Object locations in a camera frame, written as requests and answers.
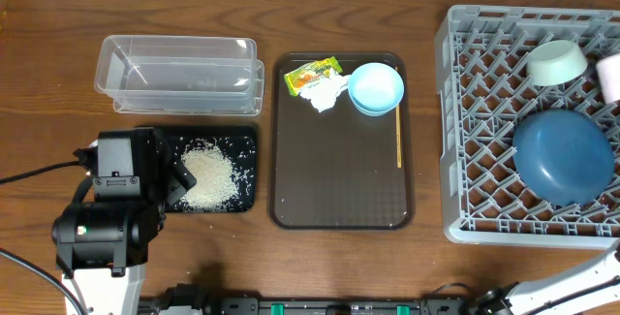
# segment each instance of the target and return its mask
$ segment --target blue bowl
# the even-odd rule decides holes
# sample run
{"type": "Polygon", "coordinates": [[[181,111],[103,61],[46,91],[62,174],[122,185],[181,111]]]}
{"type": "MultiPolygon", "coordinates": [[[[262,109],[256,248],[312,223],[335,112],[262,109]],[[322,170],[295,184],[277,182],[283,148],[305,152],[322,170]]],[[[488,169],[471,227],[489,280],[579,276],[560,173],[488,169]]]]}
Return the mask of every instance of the blue bowl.
{"type": "Polygon", "coordinates": [[[527,117],[512,145],[523,182],[556,205],[594,201],[613,177],[611,144],[596,123],[576,111],[547,110],[527,117]]]}
{"type": "Polygon", "coordinates": [[[353,104],[369,116],[380,116],[394,109],[404,94],[403,78],[387,64],[364,64],[349,78],[349,96],[353,104]]]}

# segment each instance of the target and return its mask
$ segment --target lattice basket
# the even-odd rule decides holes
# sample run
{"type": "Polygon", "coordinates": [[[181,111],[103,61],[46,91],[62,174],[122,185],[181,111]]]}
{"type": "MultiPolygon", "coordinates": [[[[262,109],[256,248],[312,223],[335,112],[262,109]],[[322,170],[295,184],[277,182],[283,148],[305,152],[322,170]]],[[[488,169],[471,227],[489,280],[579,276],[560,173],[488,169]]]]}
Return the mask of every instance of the lattice basket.
{"type": "Polygon", "coordinates": [[[620,107],[605,104],[594,68],[619,51],[620,12],[450,8],[435,37],[444,133],[442,213],[450,240],[603,249],[620,237],[620,107]],[[529,52],[558,39],[579,44],[588,70],[564,84],[533,85],[525,69],[529,52]],[[587,115],[611,142],[615,175],[591,204],[540,200],[515,169],[515,128],[549,109],[587,115]]]}

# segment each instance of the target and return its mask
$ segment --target green and yellow packet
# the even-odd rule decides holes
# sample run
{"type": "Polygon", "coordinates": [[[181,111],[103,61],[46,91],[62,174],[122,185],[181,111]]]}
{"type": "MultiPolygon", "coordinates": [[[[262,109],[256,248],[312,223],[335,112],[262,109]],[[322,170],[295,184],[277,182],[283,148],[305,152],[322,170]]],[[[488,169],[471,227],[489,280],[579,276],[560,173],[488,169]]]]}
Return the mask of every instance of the green and yellow packet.
{"type": "Polygon", "coordinates": [[[329,57],[324,60],[306,63],[301,67],[284,75],[284,81],[289,87],[292,96],[299,95],[301,88],[308,83],[316,81],[321,77],[329,78],[329,71],[333,69],[336,73],[342,73],[342,68],[336,57],[329,57]]]}

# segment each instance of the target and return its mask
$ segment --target black tray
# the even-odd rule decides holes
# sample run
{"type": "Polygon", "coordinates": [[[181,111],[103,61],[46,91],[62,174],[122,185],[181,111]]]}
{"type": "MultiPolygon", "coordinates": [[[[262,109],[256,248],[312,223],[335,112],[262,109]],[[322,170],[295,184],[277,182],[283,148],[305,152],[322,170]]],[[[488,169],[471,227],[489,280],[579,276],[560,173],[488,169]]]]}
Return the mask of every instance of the black tray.
{"type": "Polygon", "coordinates": [[[399,106],[400,139],[396,110],[363,115],[348,91],[332,109],[318,113],[310,101],[289,94],[284,74],[330,56],[338,59],[343,75],[380,62],[396,68],[406,81],[403,62],[391,53],[283,56],[274,70],[269,215],[285,229],[402,228],[414,216],[407,88],[399,106]]]}
{"type": "Polygon", "coordinates": [[[257,136],[252,127],[159,127],[163,130],[170,147],[172,158],[181,161],[181,155],[186,145],[189,149],[197,144],[198,139],[205,139],[219,146],[232,160],[234,168],[238,171],[248,171],[247,181],[238,181],[239,197],[228,201],[226,210],[194,210],[186,211],[186,204],[181,201],[166,208],[168,213],[204,213],[204,212],[245,212],[252,207],[256,188],[257,167],[257,136]]]}

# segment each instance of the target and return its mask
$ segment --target wooden table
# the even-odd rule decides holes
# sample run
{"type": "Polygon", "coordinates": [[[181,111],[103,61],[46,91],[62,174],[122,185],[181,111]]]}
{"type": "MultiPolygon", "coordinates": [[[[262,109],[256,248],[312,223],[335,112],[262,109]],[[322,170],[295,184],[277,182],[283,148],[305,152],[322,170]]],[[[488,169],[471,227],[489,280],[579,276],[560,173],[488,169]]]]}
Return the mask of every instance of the wooden table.
{"type": "MultiPolygon", "coordinates": [[[[254,207],[244,214],[170,215],[150,243],[144,295],[197,282],[218,295],[420,298],[452,281],[484,292],[546,277],[599,252],[457,245],[442,231],[433,37],[451,5],[480,3],[620,9],[620,0],[11,0],[0,35],[0,177],[72,160],[72,151],[100,130],[255,123],[261,153],[254,207]],[[93,90],[101,43],[110,34],[253,38],[268,76],[263,112],[220,119],[115,113],[111,99],[93,90]],[[271,71],[281,54],[308,50],[387,50],[405,61],[417,207],[407,228],[292,233],[269,221],[271,71]]],[[[63,169],[0,186],[0,245],[59,274],[50,229],[83,176],[63,169]]],[[[0,313],[64,312],[62,297],[46,282],[5,260],[0,268],[0,313]]],[[[620,303],[588,314],[618,312],[620,303]]]]}

